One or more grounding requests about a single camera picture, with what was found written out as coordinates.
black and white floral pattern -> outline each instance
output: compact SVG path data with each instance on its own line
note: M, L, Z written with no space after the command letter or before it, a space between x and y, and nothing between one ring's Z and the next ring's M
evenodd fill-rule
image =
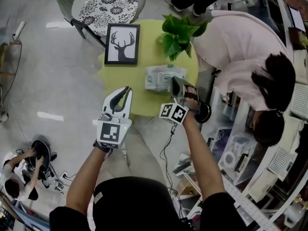
M137 12L136 0L87 0L79 20L99 36L106 36L109 23L130 23Z

black shirt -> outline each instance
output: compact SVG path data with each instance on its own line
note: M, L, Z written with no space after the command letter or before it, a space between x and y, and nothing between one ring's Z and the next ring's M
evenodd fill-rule
M155 180L107 180L95 188L94 200L96 231L191 230L179 220L166 186ZM203 203L200 230L244 230L246 226L233 203L225 192L208 197ZM90 231L87 218L68 207L58 207L50 213L50 229Z

yellow-green tablecloth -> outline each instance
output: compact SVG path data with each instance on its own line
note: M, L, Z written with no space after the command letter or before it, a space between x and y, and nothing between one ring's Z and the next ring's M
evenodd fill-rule
M185 79L194 85L198 77L198 60L194 48L192 48L192 58L189 58L186 52L182 52L174 62L164 58L162 44L156 41L157 37L163 33L163 21L142 20L135 24L140 24L137 66L104 66L104 54L102 54L99 59L103 67L99 71L99 76L103 78L106 87L105 95L121 87L130 86L133 90L131 113L140 116L156 116L159 114L162 103L171 102L170 93L146 90L144 88L145 68L172 63L186 68Z

concrete floor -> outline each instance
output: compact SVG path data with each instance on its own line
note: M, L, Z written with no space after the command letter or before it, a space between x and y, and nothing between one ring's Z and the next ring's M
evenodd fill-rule
M146 0L139 20L163 19L162 14L169 13L174 12L164 0ZM190 8L182 15L191 13ZM23 49L18 74L2 108L10 117L0 124L0 162L7 153L24 149L35 137L44 135L51 151L58 153L52 163L57 174L76 174L92 150L96 135L93 120L98 119L104 100L104 84L97 78L102 67L98 56L103 50L89 41L90 37L84 40L74 27L67 27L56 0L0 0L0 14L0 26L8 25L8 35L26 21L20 35ZM16 70L19 51L18 46L12 47L5 59L7 68ZM1 82L6 93L12 78ZM139 117L136 127L142 128L148 120ZM169 123L155 119L141 131L162 168L165 164L159 153L170 129ZM188 143L179 126L167 148L170 172L184 151L188 151ZM175 186L178 179L171 175ZM65 197L44 189L41 182L37 188L41 188L41 197L30 204L40 213L48 215L64 204Z

clothing label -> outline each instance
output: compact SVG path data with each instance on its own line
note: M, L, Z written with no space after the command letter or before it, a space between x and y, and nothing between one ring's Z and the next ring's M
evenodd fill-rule
M99 192L94 198L94 203L96 204L102 197L103 197L102 192Z

